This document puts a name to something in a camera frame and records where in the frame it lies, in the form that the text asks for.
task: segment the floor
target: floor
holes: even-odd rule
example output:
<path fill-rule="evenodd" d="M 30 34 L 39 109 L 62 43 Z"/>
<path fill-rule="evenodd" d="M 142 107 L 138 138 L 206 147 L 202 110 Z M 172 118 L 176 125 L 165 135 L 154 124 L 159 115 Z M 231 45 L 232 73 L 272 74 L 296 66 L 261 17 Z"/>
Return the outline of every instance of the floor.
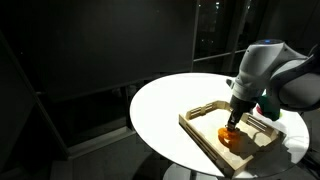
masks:
<path fill-rule="evenodd" d="M 262 178 L 263 180 L 319 179 L 320 176 L 315 174 L 317 172 L 309 172 L 307 168 L 309 167 L 310 169 L 310 167 L 318 166 L 318 164 L 312 164 L 312 162 L 308 160 L 310 158 L 320 162 L 319 153 L 316 152 L 320 151 L 320 137 L 316 134 L 317 127 L 320 128 L 320 121 L 317 120 L 319 117 L 320 111 L 312 111 L 303 115 L 311 135 L 310 147 L 312 147 L 314 151 L 309 152 L 306 156 L 307 158 L 292 169 L 273 177 Z M 69 162 L 69 164 L 71 167 L 69 169 L 72 169 L 72 176 L 69 176 L 70 180 L 160 180 L 163 179 L 166 170 L 172 162 L 154 152 L 135 134 L 79 157 Z M 54 175 L 54 172 L 51 172 L 51 180 L 55 180 L 55 178 L 57 178 L 57 176 Z M 208 177 L 202 175 L 200 179 L 204 180 L 208 179 Z"/>

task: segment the black panel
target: black panel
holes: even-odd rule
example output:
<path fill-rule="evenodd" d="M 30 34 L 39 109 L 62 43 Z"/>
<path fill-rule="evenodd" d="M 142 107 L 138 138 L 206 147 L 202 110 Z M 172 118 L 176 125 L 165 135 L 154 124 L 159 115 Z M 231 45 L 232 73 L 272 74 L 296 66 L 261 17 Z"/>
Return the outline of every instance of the black panel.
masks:
<path fill-rule="evenodd" d="M 319 24 L 317 18 L 319 13 L 316 9 L 319 8 L 318 2 L 318 0 L 269 1 L 257 39 L 280 39 L 295 51 L 307 54 L 314 45 L 313 39 L 319 39 L 317 38 L 319 28 L 314 28 Z"/>
<path fill-rule="evenodd" d="M 34 106 L 0 32 L 0 172 Z"/>
<path fill-rule="evenodd" d="M 6 35 L 54 101 L 191 68 L 194 0 L 16 0 L 0 7 Z"/>

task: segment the dark background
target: dark background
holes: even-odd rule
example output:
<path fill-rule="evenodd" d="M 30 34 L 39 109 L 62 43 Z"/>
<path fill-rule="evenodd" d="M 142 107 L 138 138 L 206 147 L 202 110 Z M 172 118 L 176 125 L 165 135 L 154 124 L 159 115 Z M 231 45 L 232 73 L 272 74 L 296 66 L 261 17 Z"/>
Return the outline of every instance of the dark background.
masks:
<path fill-rule="evenodd" d="M 156 78 L 230 75 L 230 63 L 236 75 L 235 50 L 259 39 L 307 55 L 320 41 L 319 1 L 1 0 L 0 172 L 61 158 L 48 121 L 67 147 L 128 125 L 124 99 Z"/>

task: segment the orange object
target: orange object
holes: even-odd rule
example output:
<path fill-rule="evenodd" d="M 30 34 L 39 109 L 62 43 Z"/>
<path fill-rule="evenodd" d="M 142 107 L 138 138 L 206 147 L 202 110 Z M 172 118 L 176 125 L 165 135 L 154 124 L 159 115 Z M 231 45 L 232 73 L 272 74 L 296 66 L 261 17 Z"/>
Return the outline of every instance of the orange object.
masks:
<path fill-rule="evenodd" d="M 232 146 L 238 144 L 240 135 L 238 131 L 231 132 L 228 131 L 227 128 L 220 128 L 218 130 L 218 138 L 224 146 L 231 148 Z"/>

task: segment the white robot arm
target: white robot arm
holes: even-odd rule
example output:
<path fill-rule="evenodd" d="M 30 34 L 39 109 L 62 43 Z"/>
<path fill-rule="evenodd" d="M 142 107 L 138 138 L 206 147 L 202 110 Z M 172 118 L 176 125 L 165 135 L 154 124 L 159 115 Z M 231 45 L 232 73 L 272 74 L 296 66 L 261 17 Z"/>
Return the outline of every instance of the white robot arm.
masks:
<path fill-rule="evenodd" d="M 282 109 L 316 109 L 320 106 L 320 50 L 307 57 L 280 40 L 258 41 L 248 47 L 231 88 L 229 131 L 235 130 L 242 114 L 255 106 L 265 89 L 270 101 Z"/>

